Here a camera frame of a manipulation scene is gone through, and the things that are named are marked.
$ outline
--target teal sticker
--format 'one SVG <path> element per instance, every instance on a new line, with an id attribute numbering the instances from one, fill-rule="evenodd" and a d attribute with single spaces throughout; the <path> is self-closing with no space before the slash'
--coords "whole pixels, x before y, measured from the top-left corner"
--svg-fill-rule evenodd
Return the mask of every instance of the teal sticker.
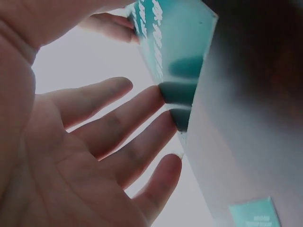
<path id="1" fill-rule="evenodd" d="M 200 71 L 218 16 L 201 0 L 137 0 L 127 7 L 140 51 L 186 140 Z"/>
<path id="2" fill-rule="evenodd" d="M 271 198 L 230 206 L 236 227 L 280 227 Z"/>

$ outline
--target finger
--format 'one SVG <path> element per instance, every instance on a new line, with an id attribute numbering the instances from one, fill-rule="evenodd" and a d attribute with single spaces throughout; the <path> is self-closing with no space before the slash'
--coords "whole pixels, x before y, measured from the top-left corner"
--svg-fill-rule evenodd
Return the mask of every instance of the finger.
<path id="1" fill-rule="evenodd" d="M 126 78 L 111 78 L 100 83 L 44 94 L 58 108 L 65 128 L 72 127 L 96 114 L 100 109 L 132 89 Z"/>
<path id="2" fill-rule="evenodd" d="M 95 14 L 80 24 L 81 27 L 95 32 L 99 32 L 104 36 L 130 43 L 135 40 L 133 25 L 125 17 L 119 17 L 107 13 Z"/>
<path id="3" fill-rule="evenodd" d="M 158 86 L 150 87 L 129 102 L 72 134 L 87 144 L 98 159 L 119 146 L 164 104 Z"/>
<path id="4" fill-rule="evenodd" d="M 59 38 L 95 11 L 124 7 L 134 0 L 9 0 L 1 2 L 0 18 L 32 47 Z"/>
<path id="5" fill-rule="evenodd" d="M 133 198 L 150 225 L 161 213 L 175 190 L 181 168 L 182 162 L 178 156 L 173 154 L 165 156 L 146 186 Z"/>
<path id="6" fill-rule="evenodd" d="M 176 133 L 169 112 L 162 113 L 139 136 L 101 161 L 122 188 L 132 184 Z"/>

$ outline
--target fingernail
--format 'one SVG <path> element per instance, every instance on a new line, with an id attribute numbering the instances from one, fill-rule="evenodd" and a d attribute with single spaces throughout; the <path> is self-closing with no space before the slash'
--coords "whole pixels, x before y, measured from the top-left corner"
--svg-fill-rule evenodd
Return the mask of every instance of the fingernail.
<path id="1" fill-rule="evenodd" d="M 184 153 L 181 152 L 173 152 L 174 155 L 178 156 L 181 160 L 183 159 Z"/>

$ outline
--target palm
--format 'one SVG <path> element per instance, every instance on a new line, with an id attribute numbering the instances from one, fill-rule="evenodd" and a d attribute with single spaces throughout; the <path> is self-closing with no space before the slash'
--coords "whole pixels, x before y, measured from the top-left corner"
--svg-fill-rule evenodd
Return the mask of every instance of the palm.
<path id="1" fill-rule="evenodd" d="M 115 112 L 71 133 L 66 132 L 67 128 L 87 119 L 129 89 L 129 81 L 119 78 L 80 92 L 66 90 L 36 96 L 23 137 L 24 147 L 19 152 L 9 193 L 5 194 L 4 207 L 10 212 L 1 215 L 6 219 L 5 224 L 140 227 L 153 222 L 178 181 L 180 162 L 177 161 L 173 173 L 164 174 L 164 179 L 159 178 L 156 171 L 156 180 L 151 180 L 133 199 L 124 189 L 174 134 L 175 127 L 169 115 L 163 114 L 151 126 L 153 130 L 147 129 L 120 151 L 105 156 L 163 104 L 158 89 L 152 87 Z M 134 112 L 133 106 L 140 110 Z M 132 112 L 133 116 L 119 116 L 127 112 Z M 155 131 L 158 124 L 162 124 L 162 128 Z M 138 153 L 147 136 L 154 139 L 150 145 L 144 141 L 146 151 Z M 163 160 L 166 163 L 159 165 L 162 174 L 163 167 L 172 160 L 176 162 L 174 156 L 168 156 Z M 16 205 L 19 209 L 12 215 L 9 207 Z"/>

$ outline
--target box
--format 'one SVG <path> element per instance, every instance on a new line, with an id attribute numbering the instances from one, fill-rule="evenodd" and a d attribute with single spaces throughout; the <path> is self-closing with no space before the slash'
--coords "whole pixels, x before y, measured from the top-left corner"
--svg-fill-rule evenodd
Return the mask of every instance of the box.
<path id="1" fill-rule="evenodd" d="M 133 18 L 151 52 L 153 2 Z M 303 226 L 303 0 L 157 2 L 163 77 L 143 58 L 168 108 L 186 113 L 172 115 L 216 226 Z"/>

